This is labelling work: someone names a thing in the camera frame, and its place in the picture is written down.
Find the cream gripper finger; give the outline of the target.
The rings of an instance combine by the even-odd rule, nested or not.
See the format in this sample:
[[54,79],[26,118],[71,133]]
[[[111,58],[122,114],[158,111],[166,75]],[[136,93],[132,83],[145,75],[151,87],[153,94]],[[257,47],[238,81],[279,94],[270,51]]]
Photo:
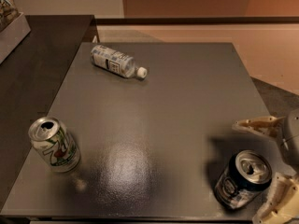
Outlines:
[[263,116],[242,119],[232,125],[232,129],[242,133],[252,133],[268,139],[276,139],[281,131],[284,117]]
[[286,224],[299,217],[299,175],[275,173],[266,202],[252,219],[253,224]]

